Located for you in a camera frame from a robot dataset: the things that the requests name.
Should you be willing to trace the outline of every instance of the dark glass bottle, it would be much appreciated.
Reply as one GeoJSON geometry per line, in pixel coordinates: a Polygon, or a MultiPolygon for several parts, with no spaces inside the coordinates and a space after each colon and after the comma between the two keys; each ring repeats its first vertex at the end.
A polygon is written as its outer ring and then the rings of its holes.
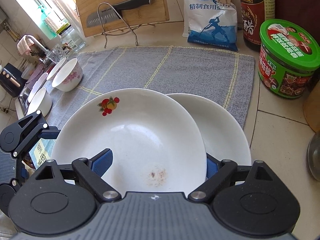
{"type": "Polygon", "coordinates": [[[241,0],[244,43],[260,51],[260,26],[275,18],[275,0],[241,0]]]}

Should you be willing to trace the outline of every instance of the gray ribbed panel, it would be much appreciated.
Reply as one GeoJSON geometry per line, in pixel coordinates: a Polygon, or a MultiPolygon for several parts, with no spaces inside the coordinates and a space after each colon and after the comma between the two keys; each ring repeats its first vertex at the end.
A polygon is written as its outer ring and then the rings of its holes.
{"type": "Polygon", "coordinates": [[[11,153],[0,152],[0,185],[9,184],[16,177],[16,163],[17,160],[11,157],[11,153]]]}
{"type": "MultiPolygon", "coordinates": [[[[191,203],[182,193],[128,193],[116,203],[105,203],[83,228],[50,240],[253,240],[221,226],[204,204],[191,203]]],[[[19,233],[14,240],[42,237],[19,233]]],[[[294,240],[291,235],[273,240],[294,240]]]]}

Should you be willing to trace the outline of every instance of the gray placemat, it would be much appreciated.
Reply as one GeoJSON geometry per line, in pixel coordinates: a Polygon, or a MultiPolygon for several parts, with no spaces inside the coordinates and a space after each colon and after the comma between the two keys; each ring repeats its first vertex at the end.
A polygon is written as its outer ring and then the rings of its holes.
{"type": "Polygon", "coordinates": [[[129,47],[75,54],[83,68],[76,89],[62,92],[46,83],[53,104],[46,119],[59,129],[85,103],[109,91],[147,88],[189,93],[227,109],[241,127],[247,115],[254,58],[213,48],[129,47]]]}

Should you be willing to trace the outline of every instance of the blue warrior figure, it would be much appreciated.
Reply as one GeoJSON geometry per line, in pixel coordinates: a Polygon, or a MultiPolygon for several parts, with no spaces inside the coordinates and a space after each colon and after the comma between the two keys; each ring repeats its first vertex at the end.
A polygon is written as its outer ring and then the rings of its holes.
{"type": "Polygon", "coordinates": [[[209,24],[206,27],[204,27],[204,29],[201,31],[201,33],[204,30],[207,30],[211,27],[215,27],[215,29],[211,32],[212,37],[214,38],[217,33],[221,33],[226,38],[227,42],[229,42],[228,36],[227,36],[226,32],[223,30],[223,27],[218,25],[218,23],[220,22],[219,17],[220,16],[215,17],[213,19],[210,19],[209,24]]]}

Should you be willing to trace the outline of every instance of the towel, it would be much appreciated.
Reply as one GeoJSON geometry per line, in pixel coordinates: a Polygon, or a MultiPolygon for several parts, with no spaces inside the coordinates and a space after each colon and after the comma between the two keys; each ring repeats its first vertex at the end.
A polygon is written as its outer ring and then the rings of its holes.
{"type": "Polygon", "coordinates": [[[22,56],[23,54],[29,55],[31,49],[30,47],[35,44],[32,40],[26,39],[26,35],[18,42],[18,54],[22,56]]]}

